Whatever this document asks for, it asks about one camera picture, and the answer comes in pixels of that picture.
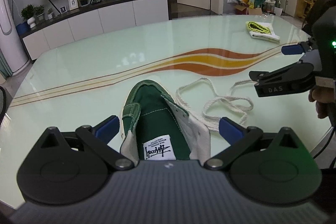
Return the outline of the person's right hand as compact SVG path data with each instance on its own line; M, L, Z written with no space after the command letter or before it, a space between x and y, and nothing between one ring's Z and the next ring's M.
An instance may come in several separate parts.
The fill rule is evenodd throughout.
M309 91L308 100L315 102L318 118L324 119L328 116L329 104L335 103L334 90L317 86Z

